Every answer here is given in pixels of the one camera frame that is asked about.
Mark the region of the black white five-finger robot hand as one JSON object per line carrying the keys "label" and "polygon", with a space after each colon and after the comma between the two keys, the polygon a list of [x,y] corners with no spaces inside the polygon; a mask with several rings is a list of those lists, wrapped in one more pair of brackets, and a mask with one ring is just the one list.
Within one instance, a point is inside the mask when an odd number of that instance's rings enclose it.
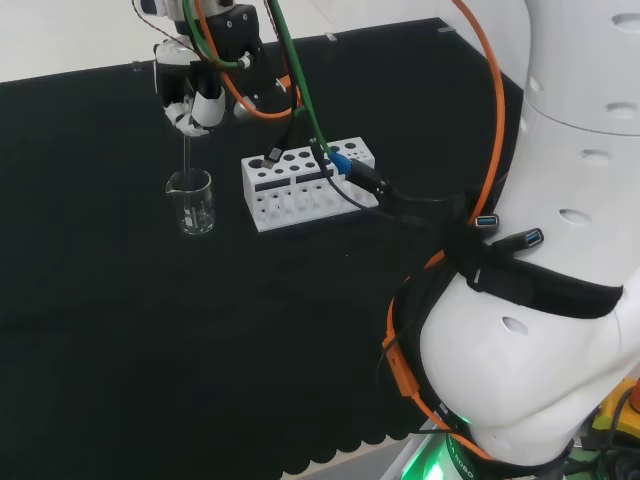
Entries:
{"label": "black white five-finger robot hand", "polygon": [[226,94],[213,65],[176,40],[154,46],[154,87],[166,118],[187,137],[220,125]]}

